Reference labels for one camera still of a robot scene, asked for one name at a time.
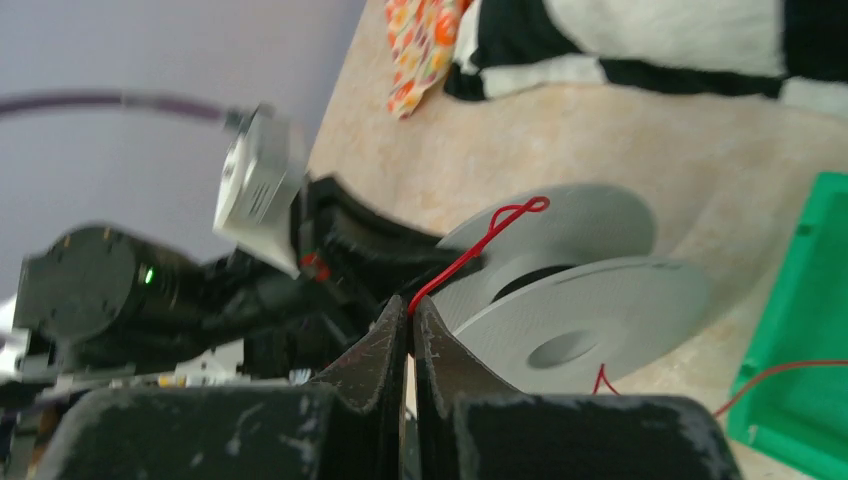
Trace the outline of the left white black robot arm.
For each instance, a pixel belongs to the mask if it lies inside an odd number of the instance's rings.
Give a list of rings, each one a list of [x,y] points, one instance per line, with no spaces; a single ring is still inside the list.
[[[462,255],[331,176],[295,196],[283,226],[296,256],[290,273],[243,247],[200,263],[107,224],[24,259],[11,329],[27,341],[1,377],[2,407],[25,408],[62,375],[161,374],[237,341],[243,356],[224,376],[317,373],[392,297],[412,298]]]

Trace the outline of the grey perforated cable spool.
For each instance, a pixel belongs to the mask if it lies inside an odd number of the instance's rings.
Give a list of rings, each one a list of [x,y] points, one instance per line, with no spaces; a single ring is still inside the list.
[[[490,370],[531,393],[583,393],[599,371],[626,376],[691,338],[711,285],[691,263],[653,253],[640,196],[609,184],[540,190],[547,207],[513,218],[489,208],[441,240],[484,243],[479,271],[432,299],[448,330]]]

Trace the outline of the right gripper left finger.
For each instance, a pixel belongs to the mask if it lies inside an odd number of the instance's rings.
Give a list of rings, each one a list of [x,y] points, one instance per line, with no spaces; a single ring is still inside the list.
[[[312,479],[400,479],[407,304],[392,297],[371,330],[310,382],[322,395]]]

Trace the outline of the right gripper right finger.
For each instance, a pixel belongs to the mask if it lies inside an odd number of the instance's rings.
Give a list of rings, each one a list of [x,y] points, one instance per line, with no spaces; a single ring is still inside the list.
[[[468,408],[519,390],[456,339],[430,297],[422,298],[411,321],[422,477],[477,479],[480,459]]]

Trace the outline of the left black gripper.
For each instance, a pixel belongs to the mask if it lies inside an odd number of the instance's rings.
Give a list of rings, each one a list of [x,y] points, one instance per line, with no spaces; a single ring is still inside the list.
[[[250,378],[315,374],[369,330],[391,297],[411,300],[466,252],[385,217],[334,177],[308,183],[289,207],[286,239],[297,277],[242,249],[210,267],[216,299],[236,320],[236,373]]]

